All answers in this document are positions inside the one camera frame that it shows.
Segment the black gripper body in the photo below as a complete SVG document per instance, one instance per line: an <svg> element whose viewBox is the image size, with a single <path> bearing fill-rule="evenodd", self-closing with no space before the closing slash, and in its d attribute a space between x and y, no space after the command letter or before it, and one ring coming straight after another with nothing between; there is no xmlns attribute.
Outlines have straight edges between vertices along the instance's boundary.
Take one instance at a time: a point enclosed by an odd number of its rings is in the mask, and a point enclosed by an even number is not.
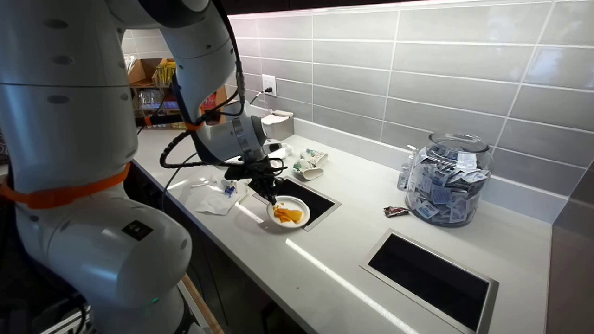
<svg viewBox="0 0 594 334"><path fill-rule="evenodd" d="M251 164L230 164L225 179L227 180L251 180L251 188L266 201L275 199L277 177L286 169L282 158L264 158Z"/></svg>

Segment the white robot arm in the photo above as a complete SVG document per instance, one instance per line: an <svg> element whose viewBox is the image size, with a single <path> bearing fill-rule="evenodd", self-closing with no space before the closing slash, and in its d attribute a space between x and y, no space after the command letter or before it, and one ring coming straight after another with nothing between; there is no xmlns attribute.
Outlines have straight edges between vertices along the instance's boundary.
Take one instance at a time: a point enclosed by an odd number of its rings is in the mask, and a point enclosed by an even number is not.
<svg viewBox="0 0 594 334"><path fill-rule="evenodd" d="M26 255L84 295L95 334L191 334L178 290L191 236L125 192L137 153L126 30L163 36L201 164L275 184L245 95L206 103L243 80L221 0L0 0L0 132L11 171L2 195Z"/></svg>

